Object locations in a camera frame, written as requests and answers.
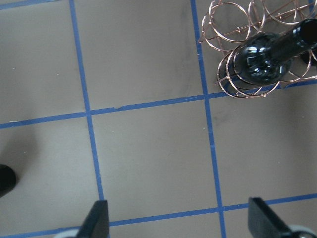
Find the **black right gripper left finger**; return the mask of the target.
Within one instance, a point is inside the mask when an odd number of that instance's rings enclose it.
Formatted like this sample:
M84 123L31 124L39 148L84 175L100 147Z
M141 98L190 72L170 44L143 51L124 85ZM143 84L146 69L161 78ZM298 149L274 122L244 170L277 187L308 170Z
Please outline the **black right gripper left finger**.
M94 203L89 214L78 232L79 238L109 237L108 203L98 200Z

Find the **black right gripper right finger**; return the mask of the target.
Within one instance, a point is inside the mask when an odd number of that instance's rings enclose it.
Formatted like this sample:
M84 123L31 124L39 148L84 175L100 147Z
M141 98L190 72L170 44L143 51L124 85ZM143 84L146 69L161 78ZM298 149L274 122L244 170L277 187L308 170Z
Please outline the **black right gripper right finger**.
M248 229L253 238L291 238L291 229L260 198L248 200Z

